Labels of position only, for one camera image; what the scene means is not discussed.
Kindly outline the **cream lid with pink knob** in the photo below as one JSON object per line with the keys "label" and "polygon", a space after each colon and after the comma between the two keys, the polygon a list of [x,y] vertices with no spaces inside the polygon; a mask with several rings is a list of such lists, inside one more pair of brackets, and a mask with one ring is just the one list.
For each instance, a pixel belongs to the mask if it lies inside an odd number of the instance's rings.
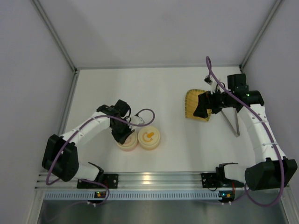
{"label": "cream lid with pink knob", "polygon": [[138,135],[136,132],[130,134],[123,144],[117,142],[118,147],[123,151],[132,151],[138,144]]}

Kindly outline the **cream lid with orange knob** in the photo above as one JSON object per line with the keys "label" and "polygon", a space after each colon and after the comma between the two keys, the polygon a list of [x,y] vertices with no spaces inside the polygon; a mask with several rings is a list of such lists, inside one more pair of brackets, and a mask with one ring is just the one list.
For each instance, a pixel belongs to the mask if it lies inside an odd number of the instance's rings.
{"label": "cream lid with orange knob", "polygon": [[138,132],[138,140],[139,139],[150,139],[150,138],[157,138],[161,139],[161,134],[157,128],[154,126],[146,126]]}

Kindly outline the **metal tongs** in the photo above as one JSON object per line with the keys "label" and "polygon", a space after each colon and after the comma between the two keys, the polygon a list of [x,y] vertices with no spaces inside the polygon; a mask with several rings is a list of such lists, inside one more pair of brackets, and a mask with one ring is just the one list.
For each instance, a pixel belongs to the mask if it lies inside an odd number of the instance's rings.
{"label": "metal tongs", "polygon": [[224,111],[221,111],[221,115],[224,118],[226,124],[228,125],[229,129],[231,130],[231,132],[234,134],[235,137],[239,137],[240,136],[240,127],[239,127],[239,121],[238,121],[238,114],[237,114],[237,110],[234,109],[233,110],[233,114],[234,114],[234,122],[232,123],[227,115],[224,113]]}

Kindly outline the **pink lunch box bowl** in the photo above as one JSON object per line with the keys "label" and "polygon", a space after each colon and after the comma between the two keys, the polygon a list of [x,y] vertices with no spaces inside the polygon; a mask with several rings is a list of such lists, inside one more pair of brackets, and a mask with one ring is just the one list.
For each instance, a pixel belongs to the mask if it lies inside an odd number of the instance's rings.
{"label": "pink lunch box bowl", "polygon": [[117,143],[120,150],[124,152],[130,152],[136,148],[138,141],[126,141],[124,144]]}

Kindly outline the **orange lunch box bowl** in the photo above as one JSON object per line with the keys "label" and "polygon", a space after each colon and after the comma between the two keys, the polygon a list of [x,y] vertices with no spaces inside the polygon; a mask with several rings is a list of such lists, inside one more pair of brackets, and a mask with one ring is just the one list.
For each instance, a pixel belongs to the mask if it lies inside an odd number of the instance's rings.
{"label": "orange lunch box bowl", "polygon": [[160,142],[161,139],[157,139],[157,138],[150,138],[150,139],[139,139],[139,145],[141,146],[141,148],[145,149],[145,150],[154,150],[156,149]]}

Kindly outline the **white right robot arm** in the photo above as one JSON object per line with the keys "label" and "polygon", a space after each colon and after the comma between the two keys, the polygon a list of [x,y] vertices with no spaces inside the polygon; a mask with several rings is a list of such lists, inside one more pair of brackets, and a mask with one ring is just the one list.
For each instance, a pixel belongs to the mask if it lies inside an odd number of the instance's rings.
{"label": "white right robot arm", "polygon": [[228,92],[207,91],[198,95],[195,117],[207,118],[223,108],[234,108],[244,122],[255,154],[255,165],[245,167],[238,163],[224,163],[217,167],[220,178],[237,181],[252,190],[278,189],[285,187],[295,174],[298,165],[288,159],[279,147],[265,113],[264,100],[259,91],[251,91],[246,75],[228,76]]}

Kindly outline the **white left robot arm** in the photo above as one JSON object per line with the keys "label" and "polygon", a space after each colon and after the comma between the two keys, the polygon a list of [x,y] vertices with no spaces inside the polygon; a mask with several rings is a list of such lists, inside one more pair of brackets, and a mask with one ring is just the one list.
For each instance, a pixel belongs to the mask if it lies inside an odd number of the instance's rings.
{"label": "white left robot arm", "polygon": [[119,99],[115,105],[100,106],[87,121],[71,131],[61,136],[56,134],[50,136],[42,167],[64,182],[73,178],[101,182],[103,173],[101,167],[90,162],[88,165],[80,165],[78,150],[97,134],[109,128],[114,140],[121,145],[124,144],[134,132],[125,120],[125,115],[130,111],[130,106]]}

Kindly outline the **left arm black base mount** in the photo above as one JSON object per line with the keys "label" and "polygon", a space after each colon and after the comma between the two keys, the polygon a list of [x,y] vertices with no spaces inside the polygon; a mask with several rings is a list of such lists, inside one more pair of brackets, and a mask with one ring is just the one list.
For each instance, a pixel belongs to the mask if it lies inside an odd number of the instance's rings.
{"label": "left arm black base mount", "polygon": [[[105,174],[102,173],[99,177],[96,177],[95,182],[100,182],[105,185],[109,189],[117,189],[118,188],[118,174]],[[78,181],[77,182],[78,189],[104,189],[104,187],[99,186],[94,183]]]}

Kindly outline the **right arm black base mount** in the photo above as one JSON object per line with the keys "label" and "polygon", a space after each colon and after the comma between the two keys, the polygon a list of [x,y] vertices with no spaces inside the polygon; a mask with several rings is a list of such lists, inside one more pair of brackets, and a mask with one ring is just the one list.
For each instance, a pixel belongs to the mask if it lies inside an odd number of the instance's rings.
{"label": "right arm black base mount", "polygon": [[202,187],[203,188],[236,188],[244,187],[242,182],[237,180],[227,179],[223,175],[217,173],[201,173]]}

